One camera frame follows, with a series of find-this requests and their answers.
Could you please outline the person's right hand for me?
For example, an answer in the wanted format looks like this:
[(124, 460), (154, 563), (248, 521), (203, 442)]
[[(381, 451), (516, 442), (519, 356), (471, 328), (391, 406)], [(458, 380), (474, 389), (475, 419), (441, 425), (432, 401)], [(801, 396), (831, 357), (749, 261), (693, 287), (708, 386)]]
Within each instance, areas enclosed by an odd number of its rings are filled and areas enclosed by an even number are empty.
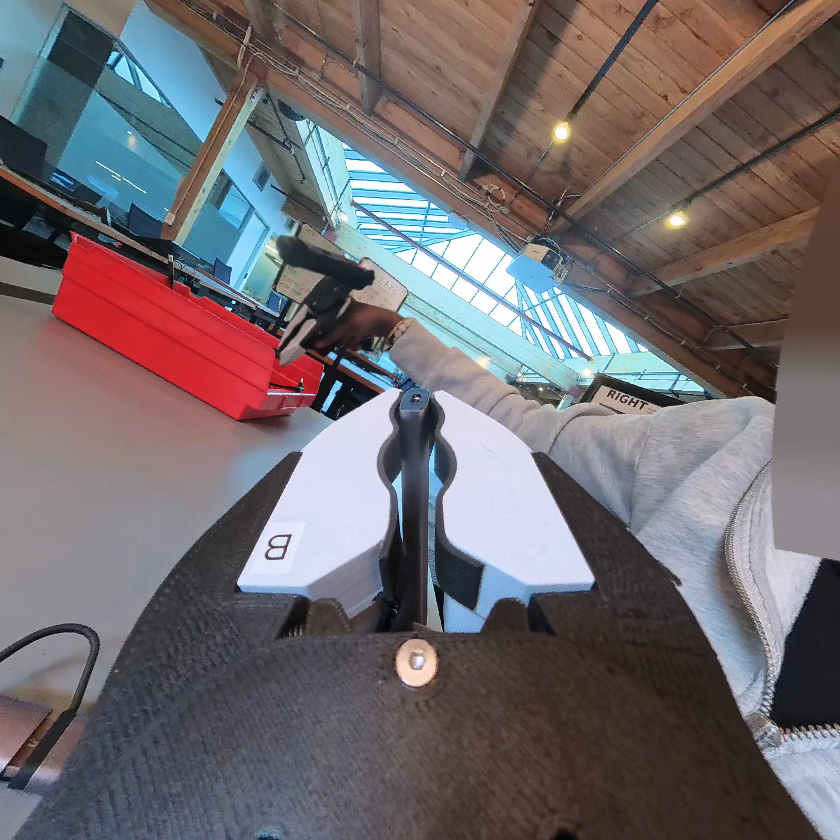
[(318, 347), (327, 352), (336, 347), (356, 351), (368, 339), (387, 338), (402, 320), (396, 311), (351, 300), (332, 330), (321, 337)]

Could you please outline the black framed tag sign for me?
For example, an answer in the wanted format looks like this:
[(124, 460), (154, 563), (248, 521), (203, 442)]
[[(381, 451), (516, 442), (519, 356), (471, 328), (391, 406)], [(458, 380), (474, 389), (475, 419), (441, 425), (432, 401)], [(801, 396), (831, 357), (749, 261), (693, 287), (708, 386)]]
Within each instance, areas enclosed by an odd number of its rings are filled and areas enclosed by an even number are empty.
[(605, 407), (614, 414), (631, 416), (651, 416), (663, 408), (686, 404), (673, 396), (604, 373), (596, 374), (583, 392), (579, 404), (584, 403)]

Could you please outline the white ceiling projector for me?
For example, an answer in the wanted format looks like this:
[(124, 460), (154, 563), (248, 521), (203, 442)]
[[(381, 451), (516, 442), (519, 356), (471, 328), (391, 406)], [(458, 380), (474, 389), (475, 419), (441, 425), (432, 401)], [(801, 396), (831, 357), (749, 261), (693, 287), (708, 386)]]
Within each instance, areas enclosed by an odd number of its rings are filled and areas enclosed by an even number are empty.
[(536, 238), (512, 258), (507, 273), (525, 288), (543, 294), (565, 280), (569, 273), (568, 263), (555, 242), (548, 238)]

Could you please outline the person's right forearm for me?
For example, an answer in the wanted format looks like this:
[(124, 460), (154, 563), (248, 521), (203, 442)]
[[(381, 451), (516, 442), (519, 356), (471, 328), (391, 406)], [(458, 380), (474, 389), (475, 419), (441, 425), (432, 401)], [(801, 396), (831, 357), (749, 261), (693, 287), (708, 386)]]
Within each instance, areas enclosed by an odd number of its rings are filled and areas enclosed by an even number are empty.
[(590, 403), (560, 411), (541, 406), (413, 321), (395, 328), (391, 356), (416, 384), (487, 415), (533, 453), (548, 455), (634, 535), (642, 531), (634, 490), (649, 418), (614, 414)]

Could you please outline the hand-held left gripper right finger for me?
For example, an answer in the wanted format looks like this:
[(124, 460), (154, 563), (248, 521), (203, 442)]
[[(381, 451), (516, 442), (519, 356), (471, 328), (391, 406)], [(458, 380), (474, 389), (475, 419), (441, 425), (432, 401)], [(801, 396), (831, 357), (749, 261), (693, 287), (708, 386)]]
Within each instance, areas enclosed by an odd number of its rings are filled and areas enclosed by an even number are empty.
[(443, 625), (474, 634), (493, 607), (588, 592), (595, 577), (534, 454), (496, 420), (434, 392), (434, 570)]

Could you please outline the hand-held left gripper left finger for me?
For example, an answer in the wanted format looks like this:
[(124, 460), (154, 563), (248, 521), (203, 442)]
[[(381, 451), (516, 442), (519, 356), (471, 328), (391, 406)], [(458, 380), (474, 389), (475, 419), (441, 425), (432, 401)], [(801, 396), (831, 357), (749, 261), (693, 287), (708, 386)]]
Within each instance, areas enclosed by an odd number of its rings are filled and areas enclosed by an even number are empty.
[(390, 389), (343, 416), (301, 452), (237, 585), (242, 592), (375, 597), (397, 537), (401, 471)]

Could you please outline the grey usb hub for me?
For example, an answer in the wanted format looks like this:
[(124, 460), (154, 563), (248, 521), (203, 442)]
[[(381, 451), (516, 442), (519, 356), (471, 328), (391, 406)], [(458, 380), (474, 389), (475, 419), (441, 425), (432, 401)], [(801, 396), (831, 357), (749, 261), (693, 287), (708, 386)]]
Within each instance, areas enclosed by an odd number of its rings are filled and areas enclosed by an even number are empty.
[(429, 391), (404, 393), (396, 419), (402, 462), (402, 547), (400, 609), (395, 630), (427, 620), (429, 459), (434, 425)]

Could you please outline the red plastic bin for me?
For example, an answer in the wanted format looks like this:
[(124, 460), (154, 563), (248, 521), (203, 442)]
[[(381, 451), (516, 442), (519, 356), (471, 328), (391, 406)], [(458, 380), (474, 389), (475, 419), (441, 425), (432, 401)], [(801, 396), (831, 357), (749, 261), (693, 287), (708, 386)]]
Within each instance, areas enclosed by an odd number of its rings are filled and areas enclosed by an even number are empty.
[(278, 337), (75, 233), (52, 312), (236, 421), (294, 414), (319, 390), (318, 361), (281, 366)]

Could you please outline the wooden support post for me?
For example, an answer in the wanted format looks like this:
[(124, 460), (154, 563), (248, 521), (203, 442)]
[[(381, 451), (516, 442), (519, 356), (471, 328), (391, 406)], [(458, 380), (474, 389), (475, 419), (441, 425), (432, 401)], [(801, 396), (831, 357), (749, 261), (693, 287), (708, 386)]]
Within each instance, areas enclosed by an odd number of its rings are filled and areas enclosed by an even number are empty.
[(249, 57), (238, 70), (190, 171), (177, 189), (161, 229), (163, 240), (178, 245), (185, 243), (224, 163), (265, 92), (266, 66), (260, 59)]

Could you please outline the handwritten whiteboard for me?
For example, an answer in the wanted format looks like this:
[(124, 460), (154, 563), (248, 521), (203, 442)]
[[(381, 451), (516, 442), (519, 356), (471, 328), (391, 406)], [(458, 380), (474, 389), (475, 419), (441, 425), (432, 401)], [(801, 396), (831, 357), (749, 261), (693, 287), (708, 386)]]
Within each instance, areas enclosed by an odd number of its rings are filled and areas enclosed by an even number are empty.
[(363, 258), (360, 267), (374, 273), (374, 281), (362, 290), (353, 290), (352, 299), (367, 305), (397, 312), (408, 295), (407, 289), (370, 258)]
[[(332, 256), (343, 257), (343, 252), (338, 246), (322, 236), (316, 228), (309, 224), (301, 224), (293, 237), (312, 248), (328, 251)], [(275, 283), (275, 290), (285, 298), (302, 303), (310, 291), (323, 278), (323, 273), (293, 266), (282, 255), (280, 239), (277, 240), (276, 249), (280, 257), (281, 266), (279, 277)]]

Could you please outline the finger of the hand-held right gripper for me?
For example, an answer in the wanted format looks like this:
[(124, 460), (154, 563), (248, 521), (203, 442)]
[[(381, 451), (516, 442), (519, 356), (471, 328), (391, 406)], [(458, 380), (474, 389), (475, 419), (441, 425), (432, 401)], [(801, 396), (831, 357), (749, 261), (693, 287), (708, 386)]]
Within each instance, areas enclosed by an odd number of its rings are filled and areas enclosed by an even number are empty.
[(292, 365), (310, 349), (321, 331), (320, 316), (310, 308), (299, 308), (279, 344), (279, 365)]

